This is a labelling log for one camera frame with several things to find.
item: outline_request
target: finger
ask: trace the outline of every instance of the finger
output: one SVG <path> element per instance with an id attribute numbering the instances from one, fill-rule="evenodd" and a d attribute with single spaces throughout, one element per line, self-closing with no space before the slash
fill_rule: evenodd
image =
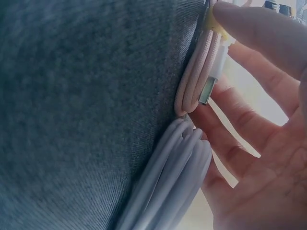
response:
<path id="1" fill-rule="evenodd" d="M 281 129 L 257 114 L 245 103 L 239 93 L 228 84 L 224 76 L 215 85 L 211 97 L 227 116 L 238 134 L 259 154 Z"/>
<path id="2" fill-rule="evenodd" d="M 229 56 L 245 68 L 290 117 L 299 107 L 299 81 L 290 77 L 262 54 L 238 42 L 230 46 Z"/>
<path id="3" fill-rule="evenodd" d="M 226 169 L 240 180 L 257 157 L 249 154 L 224 127 L 210 105 L 199 105 L 190 113 L 194 125 L 207 135 L 212 149 Z"/>
<path id="4" fill-rule="evenodd" d="M 259 7 L 220 2 L 213 13 L 242 44 L 259 51 L 290 76 L 300 79 L 307 67 L 307 29 L 282 14 Z"/>
<path id="5" fill-rule="evenodd" d="M 204 183 L 201 187 L 214 216 L 223 213 L 225 202 L 232 197 L 233 189 L 221 175 L 212 158 Z"/>

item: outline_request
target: gray fabric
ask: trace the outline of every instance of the gray fabric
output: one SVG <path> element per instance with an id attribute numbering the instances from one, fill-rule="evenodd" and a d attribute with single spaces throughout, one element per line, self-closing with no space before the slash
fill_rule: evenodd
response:
<path id="1" fill-rule="evenodd" d="M 1 0 L 0 229 L 113 229 L 194 47 L 201 0 Z"/>

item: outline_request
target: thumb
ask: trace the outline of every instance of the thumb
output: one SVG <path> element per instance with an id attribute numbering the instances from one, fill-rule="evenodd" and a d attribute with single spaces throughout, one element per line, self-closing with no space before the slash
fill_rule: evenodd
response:
<path id="1" fill-rule="evenodd" d="M 307 69 L 304 71 L 301 78 L 301 84 L 299 89 L 300 107 L 302 108 L 305 118 L 305 124 L 307 125 Z"/>

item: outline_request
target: palm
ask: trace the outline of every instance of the palm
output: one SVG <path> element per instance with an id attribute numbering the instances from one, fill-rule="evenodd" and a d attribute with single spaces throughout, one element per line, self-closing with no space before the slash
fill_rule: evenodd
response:
<path id="1" fill-rule="evenodd" d="M 240 30 L 246 26 L 240 25 L 241 21 L 230 23 L 238 24 Z M 256 32 L 244 36 L 253 40 L 251 36 Z M 296 80 L 303 78 L 306 71 L 280 70 L 275 65 L 282 60 L 276 61 L 279 57 L 264 48 L 265 44 L 257 45 L 253 48 L 264 50 L 263 55 L 240 43 L 230 48 L 229 55 L 256 78 L 289 120 L 282 127 L 271 123 L 254 112 L 225 78 L 219 80 L 212 99 L 261 157 L 249 154 L 209 105 L 198 106 L 190 114 L 191 119 L 204 131 L 219 159 L 239 181 L 234 188 L 230 187 L 212 161 L 202 190 L 213 211 L 215 230 L 307 229 L 307 136 L 303 115 L 307 98 L 303 95 L 306 90 L 302 89 L 299 97 L 300 82 Z"/>
<path id="2" fill-rule="evenodd" d="M 292 122 L 302 120 L 293 116 Z M 217 230 L 307 228 L 306 135 L 293 133 L 288 124 L 247 169 L 233 190 L 235 199 L 223 201 L 226 210 L 215 219 Z"/>

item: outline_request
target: hand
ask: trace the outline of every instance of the hand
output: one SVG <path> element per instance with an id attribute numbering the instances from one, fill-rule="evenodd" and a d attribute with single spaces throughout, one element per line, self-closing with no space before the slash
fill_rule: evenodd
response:
<path id="1" fill-rule="evenodd" d="M 253 111 L 225 78 L 218 82 L 212 99 L 261 155 L 257 158 L 227 131 L 209 105 L 199 105 L 190 114 L 238 179 L 230 187 L 212 161 L 202 190 L 214 229 L 307 229 L 307 28 L 264 8 L 217 3 L 213 13 L 238 41 L 229 55 L 289 117 L 284 126 L 277 126 Z"/>

